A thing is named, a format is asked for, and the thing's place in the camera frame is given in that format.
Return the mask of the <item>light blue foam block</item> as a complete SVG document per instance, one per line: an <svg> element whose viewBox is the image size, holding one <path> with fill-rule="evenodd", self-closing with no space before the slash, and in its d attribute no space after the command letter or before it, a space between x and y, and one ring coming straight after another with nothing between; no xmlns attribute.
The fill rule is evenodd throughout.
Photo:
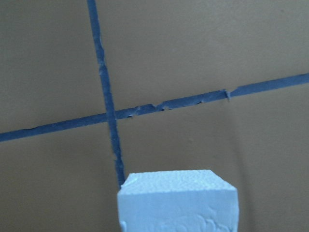
<svg viewBox="0 0 309 232"><path fill-rule="evenodd" d="M117 203L124 232L238 231L238 191L211 170L131 173Z"/></svg>

